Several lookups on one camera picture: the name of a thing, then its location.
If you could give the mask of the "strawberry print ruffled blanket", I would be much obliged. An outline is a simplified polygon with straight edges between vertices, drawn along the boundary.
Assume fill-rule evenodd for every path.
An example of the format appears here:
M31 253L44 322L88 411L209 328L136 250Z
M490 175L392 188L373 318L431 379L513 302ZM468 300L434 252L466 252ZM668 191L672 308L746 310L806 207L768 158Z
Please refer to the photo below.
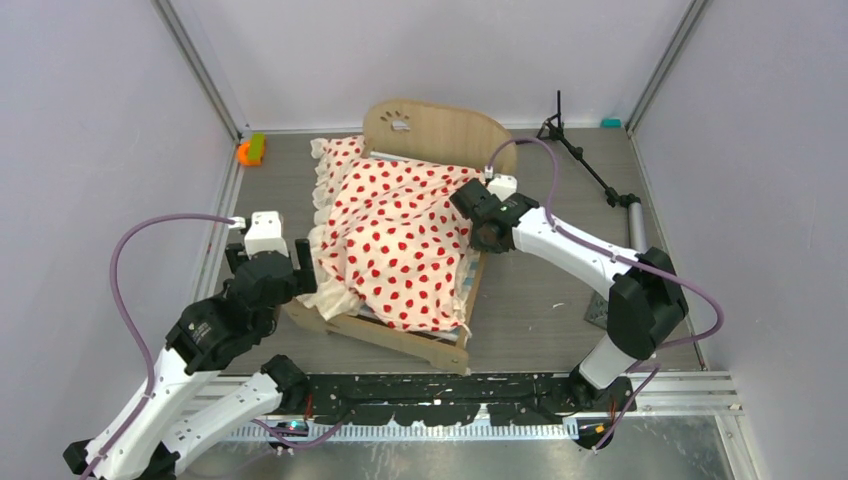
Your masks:
M473 258L471 224L450 201L479 171L361 157L316 208L308 240L317 291L300 297L326 320L367 307L387 327L465 326L461 290Z

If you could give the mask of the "wooden pet bed frame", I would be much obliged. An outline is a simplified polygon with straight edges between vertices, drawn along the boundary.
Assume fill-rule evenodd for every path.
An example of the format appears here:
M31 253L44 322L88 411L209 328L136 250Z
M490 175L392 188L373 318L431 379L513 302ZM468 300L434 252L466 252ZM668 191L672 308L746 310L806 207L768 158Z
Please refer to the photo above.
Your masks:
M480 174L487 165L504 175L512 174L516 167L517 152L507 129L482 113L458 107L387 100L368 110L359 135L365 138L364 158L462 166ZM284 306L283 312L301 328L347 336L421 358L445 372L466 375L470 371L466 349L471 336L469 325L485 265L485 256L470 249L474 255L460 295L466 314L461 329L396 331L367 307L326 320L316 309L305 307L300 297Z

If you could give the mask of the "strawberry print small pillow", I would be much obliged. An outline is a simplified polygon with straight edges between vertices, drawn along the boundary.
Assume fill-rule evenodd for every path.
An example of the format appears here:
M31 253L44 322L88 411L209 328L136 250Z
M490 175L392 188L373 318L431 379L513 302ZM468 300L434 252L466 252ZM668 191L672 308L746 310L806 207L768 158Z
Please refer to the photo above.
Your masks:
M364 146L363 135L310 141L311 156L316 161L312 198L317 207L338 194L353 163L362 157Z

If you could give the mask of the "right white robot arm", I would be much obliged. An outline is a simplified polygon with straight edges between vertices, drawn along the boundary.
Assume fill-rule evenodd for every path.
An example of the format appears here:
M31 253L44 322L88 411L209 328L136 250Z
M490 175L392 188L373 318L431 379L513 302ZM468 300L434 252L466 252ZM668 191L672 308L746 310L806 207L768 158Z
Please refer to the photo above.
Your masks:
M474 179L450 201L472 224L473 249L511 250L541 258L590 286L608 303L605 336L569 375L570 396L596 410L611 384L632 365L649 359L689 313L676 272L664 251L623 248L558 219L521 193L501 199Z

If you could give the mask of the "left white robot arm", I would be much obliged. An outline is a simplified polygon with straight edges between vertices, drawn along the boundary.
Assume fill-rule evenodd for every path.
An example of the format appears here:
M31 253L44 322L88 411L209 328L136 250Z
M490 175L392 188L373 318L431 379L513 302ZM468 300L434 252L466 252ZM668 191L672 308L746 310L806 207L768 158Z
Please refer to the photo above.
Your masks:
M121 295L121 253L147 227L198 219L242 232L242 243L225 252L233 276L220 292L187 306L163 348L152 354ZM305 405L307 375L289 357L276 355L231 393L188 417L182 414L234 359L275 331L278 307L317 288L310 244L298 239L295 249L288 249L280 213L258 211L249 218L181 213L145 220L118 241L109 280L119 314L144 359L146 378L102 433L66 447L63 459L79 478L174 479L248 421L277 409L293 414Z

